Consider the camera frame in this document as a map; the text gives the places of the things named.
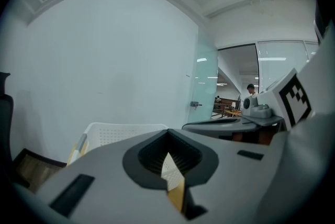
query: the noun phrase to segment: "laundry basket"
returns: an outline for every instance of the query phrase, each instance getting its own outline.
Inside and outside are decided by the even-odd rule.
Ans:
[[[132,138],[145,133],[167,129],[168,127],[161,124],[156,125],[118,125],[118,124],[104,124],[101,122],[93,122],[84,131],[79,142],[72,149],[68,160],[68,165],[79,159],[90,150],[118,142],[123,139]],[[183,175],[178,170],[173,162],[170,154],[162,167],[162,178],[167,181],[167,189],[170,191],[178,186],[183,179]]]

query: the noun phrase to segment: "person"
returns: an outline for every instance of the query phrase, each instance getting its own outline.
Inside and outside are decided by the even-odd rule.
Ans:
[[[253,84],[249,84],[247,86],[247,90],[252,96],[257,95],[257,93],[255,92],[255,86]]]

